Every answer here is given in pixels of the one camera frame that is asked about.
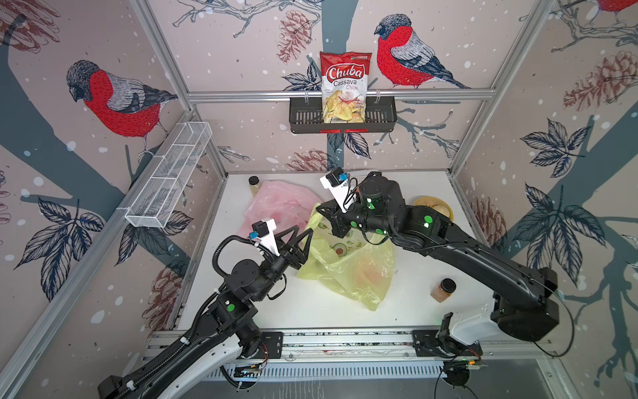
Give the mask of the green plastic bag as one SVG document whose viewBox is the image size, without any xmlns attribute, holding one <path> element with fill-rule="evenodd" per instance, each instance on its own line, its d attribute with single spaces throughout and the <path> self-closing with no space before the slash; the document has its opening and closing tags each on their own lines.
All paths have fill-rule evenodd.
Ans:
<svg viewBox="0 0 638 399">
<path fill-rule="evenodd" d="M 377 244 L 381 236 L 373 234 L 364 239 L 357 229 L 350 230 L 339 239 L 332 235 L 328 221 L 313 209 L 307 223 L 313 229 L 312 246 L 308 261 L 297 272 L 303 280 L 315 280 L 335 294 L 360 302 L 370 311 L 378 309 L 385 299 L 395 275 L 394 246 L 390 242 Z M 347 247 L 347 254 L 339 257 L 338 245 Z M 383 269 L 385 284 L 381 289 L 360 289 L 355 283 L 355 272 L 361 263 L 376 264 Z"/>
</svg>

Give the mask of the pink peach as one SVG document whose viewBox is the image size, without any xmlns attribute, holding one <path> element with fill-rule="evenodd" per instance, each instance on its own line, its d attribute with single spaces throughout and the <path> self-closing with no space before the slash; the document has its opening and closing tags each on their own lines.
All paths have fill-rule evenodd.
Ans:
<svg viewBox="0 0 638 399">
<path fill-rule="evenodd" d="M 355 272 L 355 283 L 360 289 L 381 289 L 385 284 L 383 269 L 376 264 L 361 263 Z"/>
</svg>

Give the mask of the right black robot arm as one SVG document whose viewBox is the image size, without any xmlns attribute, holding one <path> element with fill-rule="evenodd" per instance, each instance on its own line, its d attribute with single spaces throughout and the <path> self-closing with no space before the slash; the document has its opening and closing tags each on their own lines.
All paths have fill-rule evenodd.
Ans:
<svg viewBox="0 0 638 399">
<path fill-rule="evenodd" d="M 440 340 L 469 346 L 502 332 L 538 342 L 558 326 L 558 277 L 551 269 L 506 259 L 440 212 L 408 205 L 399 184 L 379 171 L 354 185 L 337 168 L 320 181 L 333 198 L 317 206 L 317 212 L 330 222 L 334 236 L 343 238 L 352 229 L 378 234 L 382 241 L 449 264 L 493 290 L 493 297 L 474 309 L 446 314 Z"/>
</svg>

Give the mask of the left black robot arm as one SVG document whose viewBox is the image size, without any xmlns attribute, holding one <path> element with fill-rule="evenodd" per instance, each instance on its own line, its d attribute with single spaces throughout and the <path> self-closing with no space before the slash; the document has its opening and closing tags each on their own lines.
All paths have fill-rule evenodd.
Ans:
<svg viewBox="0 0 638 399">
<path fill-rule="evenodd" d="M 191 327 L 145 365 L 101 382 L 99 397 L 180 398 L 214 369 L 254 355 L 262 343 L 255 304 L 269 296 L 287 268 L 300 269 L 307 262 L 312 236 L 312 229 L 300 231 L 297 226 L 277 234 L 261 221 L 248 237 L 224 239 L 212 258 L 223 282 L 200 306 Z M 244 259 L 231 272 L 222 270 L 219 256 L 234 241 L 257 249 L 263 261 Z"/>
</svg>

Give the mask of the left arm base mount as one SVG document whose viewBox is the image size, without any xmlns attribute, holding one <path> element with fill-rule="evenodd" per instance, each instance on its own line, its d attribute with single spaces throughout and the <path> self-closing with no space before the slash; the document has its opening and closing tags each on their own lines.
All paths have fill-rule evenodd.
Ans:
<svg viewBox="0 0 638 399">
<path fill-rule="evenodd" d="M 249 344 L 249 348 L 241 347 L 238 360 L 273 360 L 282 357 L 283 337 L 281 331 L 262 331 L 258 343 Z"/>
</svg>

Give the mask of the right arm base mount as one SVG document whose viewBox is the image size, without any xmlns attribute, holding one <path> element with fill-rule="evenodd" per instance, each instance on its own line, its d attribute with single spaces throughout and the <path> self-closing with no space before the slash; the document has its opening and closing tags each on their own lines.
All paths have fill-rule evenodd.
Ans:
<svg viewBox="0 0 638 399">
<path fill-rule="evenodd" d="M 479 343 L 466 346 L 451 337 L 439 337 L 435 330 L 413 330 L 411 332 L 413 348 L 417 357 L 482 357 Z"/>
</svg>

